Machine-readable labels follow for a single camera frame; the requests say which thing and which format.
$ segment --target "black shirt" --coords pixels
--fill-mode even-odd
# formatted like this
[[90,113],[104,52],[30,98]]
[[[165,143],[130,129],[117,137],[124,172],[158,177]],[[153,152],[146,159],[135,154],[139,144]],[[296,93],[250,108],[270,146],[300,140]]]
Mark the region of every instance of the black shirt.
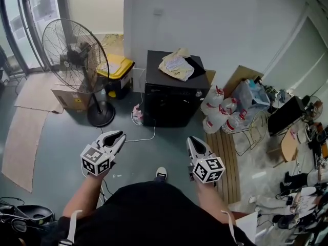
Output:
[[[42,245],[57,246],[60,239],[66,239],[69,222],[61,217]],[[234,227],[234,233],[243,245],[254,245],[239,228]],[[152,181],[119,189],[91,216],[78,220],[74,245],[175,242],[236,245],[228,224],[216,220],[172,185]]]

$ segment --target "fan base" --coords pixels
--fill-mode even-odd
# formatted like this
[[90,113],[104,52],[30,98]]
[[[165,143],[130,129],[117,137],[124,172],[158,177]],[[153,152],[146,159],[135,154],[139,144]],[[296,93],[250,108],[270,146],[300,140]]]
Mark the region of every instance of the fan base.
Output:
[[102,112],[99,113],[97,105],[92,104],[88,108],[88,121],[95,127],[104,127],[114,119],[115,108],[107,101],[98,101],[98,104]]

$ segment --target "wooden pallet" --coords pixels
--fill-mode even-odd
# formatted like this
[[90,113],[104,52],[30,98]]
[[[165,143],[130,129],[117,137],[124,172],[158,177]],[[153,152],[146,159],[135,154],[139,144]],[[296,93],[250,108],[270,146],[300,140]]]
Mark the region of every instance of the wooden pallet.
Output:
[[231,134],[222,130],[215,134],[206,134],[205,140],[212,151],[221,157],[225,172],[217,182],[218,192],[227,204],[240,201],[240,182],[235,143]]

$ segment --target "plastic bottle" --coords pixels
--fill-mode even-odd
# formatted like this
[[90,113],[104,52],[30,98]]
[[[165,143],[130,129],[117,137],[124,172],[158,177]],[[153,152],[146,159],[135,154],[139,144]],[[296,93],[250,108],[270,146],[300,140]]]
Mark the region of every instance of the plastic bottle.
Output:
[[219,108],[215,108],[206,118],[203,120],[204,131],[208,134],[217,132],[221,126],[229,118],[229,115],[222,114]]
[[222,114],[231,115],[237,108],[237,99],[228,97],[220,105],[219,109]]
[[210,89],[204,101],[201,103],[200,108],[205,115],[208,115],[211,110],[219,107],[224,99],[223,89],[214,86]]
[[236,132],[245,124],[247,111],[243,109],[240,113],[233,113],[222,125],[222,130],[227,134]]

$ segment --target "standing fan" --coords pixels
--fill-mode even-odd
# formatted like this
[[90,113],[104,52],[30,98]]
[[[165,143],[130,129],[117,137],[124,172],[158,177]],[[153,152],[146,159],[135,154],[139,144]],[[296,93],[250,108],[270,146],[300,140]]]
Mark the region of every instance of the standing fan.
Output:
[[322,102],[316,96],[311,96],[308,105],[305,107],[304,120],[316,120],[322,113]]
[[96,127],[109,124],[115,109],[95,96],[109,82],[108,61],[98,39],[77,22],[56,19],[46,26],[42,45],[59,80],[79,93],[91,94],[94,103],[88,108],[89,123]]

